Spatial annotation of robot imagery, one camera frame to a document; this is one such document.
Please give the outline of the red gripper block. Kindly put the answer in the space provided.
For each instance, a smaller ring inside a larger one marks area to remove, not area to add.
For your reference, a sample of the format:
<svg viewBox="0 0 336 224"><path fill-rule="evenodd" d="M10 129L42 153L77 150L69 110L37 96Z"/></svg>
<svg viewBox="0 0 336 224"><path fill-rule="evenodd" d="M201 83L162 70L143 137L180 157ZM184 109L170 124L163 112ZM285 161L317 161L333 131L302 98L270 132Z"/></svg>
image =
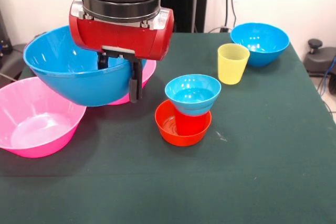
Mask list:
<svg viewBox="0 0 336 224"><path fill-rule="evenodd" d="M74 0L69 13L70 33L75 44L98 52L98 69L108 68L109 57L104 51L118 55L133 54L139 59L162 60L168 50L174 27L173 10L160 8L156 16L141 22L113 23L97 18L87 19L82 0ZM142 61L131 62L129 98L136 103L142 98Z"/></svg>

